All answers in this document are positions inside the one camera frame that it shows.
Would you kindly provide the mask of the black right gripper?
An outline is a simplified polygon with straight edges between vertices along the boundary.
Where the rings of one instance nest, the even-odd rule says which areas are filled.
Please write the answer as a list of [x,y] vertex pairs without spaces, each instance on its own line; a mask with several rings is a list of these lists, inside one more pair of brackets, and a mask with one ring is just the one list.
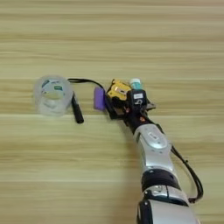
[[130,128],[132,133],[135,133],[136,129],[140,126],[152,123],[152,120],[148,117],[147,111],[155,109],[156,105],[149,100],[146,101],[145,106],[137,109],[126,107],[114,108],[112,101],[107,94],[104,95],[104,102],[110,119],[113,120],[120,117],[126,126]]

